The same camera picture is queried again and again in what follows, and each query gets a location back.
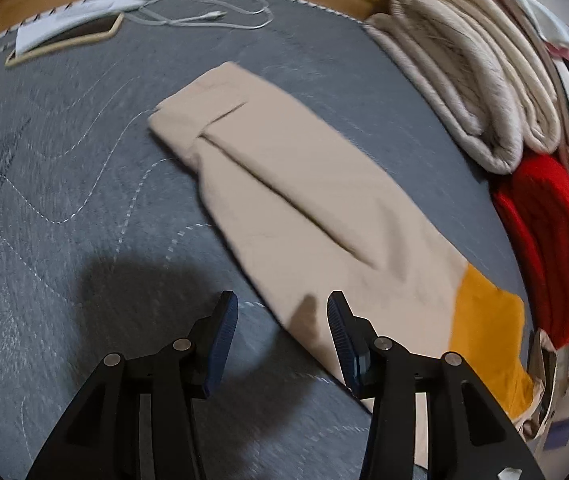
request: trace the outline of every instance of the black gripper frame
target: black gripper frame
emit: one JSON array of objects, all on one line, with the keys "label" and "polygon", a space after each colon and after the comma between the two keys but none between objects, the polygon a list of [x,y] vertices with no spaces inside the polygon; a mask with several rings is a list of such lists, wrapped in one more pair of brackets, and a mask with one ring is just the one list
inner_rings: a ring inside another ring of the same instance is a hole
[{"label": "black gripper frame", "polygon": [[430,480],[545,480],[529,448],[465,359],[415,355],[351,312],[342,292],[327,303],[345,384],[375,397],[360,480],[411,480],[416,393],[427,394]]},{"label": "black gripper frame", "polygon": [[36,457],[27,480],[140,480],[140,395],[151,394],[157,480],[205,480],[192,399],[206,399],[222,372],[238,321],[225,291],[187,338],[156,354],[109,354],[71,401]]}]

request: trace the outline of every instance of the cable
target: cable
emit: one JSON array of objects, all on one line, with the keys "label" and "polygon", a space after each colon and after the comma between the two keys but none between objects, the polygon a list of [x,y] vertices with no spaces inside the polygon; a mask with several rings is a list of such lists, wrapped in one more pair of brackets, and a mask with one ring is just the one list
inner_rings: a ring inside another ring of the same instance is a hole
[{"label": "cable", "polygon": [[132,12],[137,11],[140,12],[141,14],[145,14],[146,16],[152,18],[152,20],[146,20],[145,18],[135,16],[135,14],[132,14],[131,12],[127,12],[125,14],[125,17],[128,20],[131,20],[132,22],[135,23],[139,23],[141,25],[170,25],[171,27],[222,27],[222,28],[237,28],[241,30],[256,30],[258,28],[267,26],[274,19],[274,14],[269,8],[269,4],[264,0],[252,0],[255,2],[259,2],[262,5],[261,9],[258,10],[243,9],[242,7],[237,7],[233,4],[230,4],[222,0],[193,0],[204,4],[226,7],[227,9],[233,10],[234,12],[237,12],[239,14],[255,16],[257,14],[261,14],[262,12],[264,12],[266,14],[266,21],[264,23],[260,23],[260,25],[241,25],[239,23],[225,23],[225,22],[210,23],[225,17],[227,15],[227,12],[223,10],[214,10],[212,12],[201,14],[200,16],[191,16],[189,18],[171,19],[148,8],[152,4],[156,4],[161,1],[162,0],[148,0],[140,7],[138,7],[138,9],[132,11]]}]

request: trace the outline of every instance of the gray mattress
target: gray mattress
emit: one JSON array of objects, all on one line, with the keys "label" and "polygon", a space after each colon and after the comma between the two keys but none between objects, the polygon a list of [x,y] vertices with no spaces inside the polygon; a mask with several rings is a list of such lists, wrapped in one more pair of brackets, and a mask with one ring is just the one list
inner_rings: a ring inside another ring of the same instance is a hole
[{"label": "gray mattress", "polygon": [[159,101],[227,60],[342,132],[474,266],[527,300],[484,174],[399,69],[358,23],[270,3],[275,20],[255,31],[124,22],[109,41],[11,70],[0,56],[4,478],[26,476],[102,356],[156,352],[223,289],[241,311],[223,383],[196,406],[210,479],[357,478],[369,414],[277,325],[194,176],[147,126]]}]

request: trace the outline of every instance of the red blanket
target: red blanket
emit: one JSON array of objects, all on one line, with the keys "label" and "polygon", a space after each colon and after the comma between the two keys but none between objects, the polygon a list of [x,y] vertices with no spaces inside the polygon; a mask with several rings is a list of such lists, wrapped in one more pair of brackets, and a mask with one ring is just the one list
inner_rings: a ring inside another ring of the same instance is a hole
[{"label": "red blanket", "polygon": [[492,199],[527,285],[534,321],[556,348],[569,342],[569,175],[549,155],[528,152]]}]

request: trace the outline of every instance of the yellow fabric patch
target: yellow fabric patch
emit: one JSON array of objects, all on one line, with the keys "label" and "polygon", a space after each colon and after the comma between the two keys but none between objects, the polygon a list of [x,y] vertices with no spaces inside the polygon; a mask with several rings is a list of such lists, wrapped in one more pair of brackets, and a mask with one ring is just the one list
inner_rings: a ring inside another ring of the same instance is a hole
[{"label": "yellow fabric patch", "polygon": [[533,381],[520,362],[523,301],[469,264],[455,300],[449,349],[462,355],[511,419],[533,402]]}]

